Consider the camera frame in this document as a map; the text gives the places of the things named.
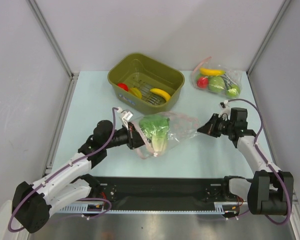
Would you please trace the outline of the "fake napa cabbage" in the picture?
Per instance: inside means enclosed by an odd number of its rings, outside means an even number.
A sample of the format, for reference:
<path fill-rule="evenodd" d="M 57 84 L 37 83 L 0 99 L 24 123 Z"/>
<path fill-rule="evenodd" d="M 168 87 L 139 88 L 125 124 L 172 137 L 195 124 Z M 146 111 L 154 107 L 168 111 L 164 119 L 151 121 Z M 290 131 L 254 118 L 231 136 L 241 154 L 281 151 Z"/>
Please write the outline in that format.
<path fill-rule="evenodd" d="M 170 119 L 161 114 L 151 114 L 144 116 L 138 124 L 144 136 L 150 140 L 154 152 L 165 151 L 170 130 Z"/>

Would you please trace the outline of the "clear zip top bag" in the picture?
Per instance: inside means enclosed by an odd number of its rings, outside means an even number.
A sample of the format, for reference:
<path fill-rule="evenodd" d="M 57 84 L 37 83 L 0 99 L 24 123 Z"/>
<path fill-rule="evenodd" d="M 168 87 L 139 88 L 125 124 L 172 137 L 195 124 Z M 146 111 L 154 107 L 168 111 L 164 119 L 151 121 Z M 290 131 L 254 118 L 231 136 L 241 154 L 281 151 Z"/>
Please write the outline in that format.
<path fill-rule="evenodd" d="M 163 152 L 154 152 L 150 140 L 148 140 L 141 131 L 139 121 L 147 115 L 135 118 L 130 121 L 134 125 L 138 133 L 141 135 L 145 143 L 145 145 L 135 149 L 136 153 L 141 159 L 147 159 L 150 157 L 160 157 L 164 155 L 167 151 L 176 147 L 181 142 L 197 136 L 197 129 L 202 126 L 201 122 L 196 117 L 192 117 L 184 113 L 165 111 L 155 113 L 152 115 L 156 114 L 163 115 L 169 118 L 169 131 L 167 134 L 168 139 L 165 151 Z"/>

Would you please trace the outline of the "yellow fake lemon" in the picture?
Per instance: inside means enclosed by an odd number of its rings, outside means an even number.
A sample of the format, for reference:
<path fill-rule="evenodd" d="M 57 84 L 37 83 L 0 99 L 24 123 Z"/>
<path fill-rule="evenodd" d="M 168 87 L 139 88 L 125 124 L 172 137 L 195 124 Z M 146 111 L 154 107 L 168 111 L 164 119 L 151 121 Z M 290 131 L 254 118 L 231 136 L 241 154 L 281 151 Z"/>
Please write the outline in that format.
<path fill-rule="evenodd" d="M 130 92 L 132 95 L 134 95 L 135 97 L 137 97 L 138 99 L 142 99 L 142 97 L 143 97 L 141 91 L 140 91 L 138 88 L 136 88 L 136 87 L 131 87 L 131 88 L 129 89 L 129 92 Z"/>

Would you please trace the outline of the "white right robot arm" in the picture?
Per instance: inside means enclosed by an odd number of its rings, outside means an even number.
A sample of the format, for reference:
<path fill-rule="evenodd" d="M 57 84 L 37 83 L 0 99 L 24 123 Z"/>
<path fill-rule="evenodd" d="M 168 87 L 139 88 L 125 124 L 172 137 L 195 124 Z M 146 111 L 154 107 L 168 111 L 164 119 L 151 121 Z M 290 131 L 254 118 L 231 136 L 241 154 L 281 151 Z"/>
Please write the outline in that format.
<path fill-rule="evenodd" d="M 228 137 L 244 156 L 253 172 L 252 179 L 233 177 L 220 188 L 221 196 L 232 201 L 240 197 L 254 215 L 289 216 L 292 212 L 294 178 L 268 160 L 257 143 L 257 134 L 248 129 L 248 111 L 234 107 L 228 113 L 214 113 L 197 132 L 214 138 Z"/>

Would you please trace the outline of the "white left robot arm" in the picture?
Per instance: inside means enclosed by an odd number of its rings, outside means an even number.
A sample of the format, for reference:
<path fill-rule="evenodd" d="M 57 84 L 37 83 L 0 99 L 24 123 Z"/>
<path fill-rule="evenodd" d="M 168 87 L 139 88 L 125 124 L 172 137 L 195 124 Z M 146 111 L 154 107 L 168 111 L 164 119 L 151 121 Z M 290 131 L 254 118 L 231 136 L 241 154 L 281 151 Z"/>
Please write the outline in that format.
<path fill-rule="evenodd" d="M 114 122 L 100 121 L 67 163 L 33 183 L 24 181 L 16 187 L 11 220 L 17 220 L 22 230 L 35 233 L 63 207 L 80 199 L 97 199 L 99 183 L 88 172 L 107 156 L 107 149 L 126 145 L 134 150 L 147 141 L 133 122 L 126 122 L 116 130 Z"/>

